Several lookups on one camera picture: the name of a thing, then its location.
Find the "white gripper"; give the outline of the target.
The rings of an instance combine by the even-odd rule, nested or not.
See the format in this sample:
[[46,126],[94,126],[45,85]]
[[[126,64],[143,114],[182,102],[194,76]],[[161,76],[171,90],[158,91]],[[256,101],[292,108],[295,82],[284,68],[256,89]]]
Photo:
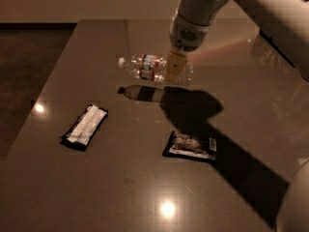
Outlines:
[[187,57],[183,53],[189,53],[199,48],[211,27],[211,17],[208,14],[199,15],[201,22],[191,21],[180,11],[176,11],[170,25],[170,43],[166,58],[166,71],[164,79],[175,82],[187,64]]

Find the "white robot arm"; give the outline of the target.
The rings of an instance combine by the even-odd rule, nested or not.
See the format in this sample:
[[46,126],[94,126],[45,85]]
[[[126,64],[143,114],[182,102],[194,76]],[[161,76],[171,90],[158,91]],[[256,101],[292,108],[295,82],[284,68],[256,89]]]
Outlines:
[[[199,48],[211,23],[229,0],[181,0],[170,26],[171,50],[185,55]],[[308,0],[234,0],[276,49],[309,77]]]

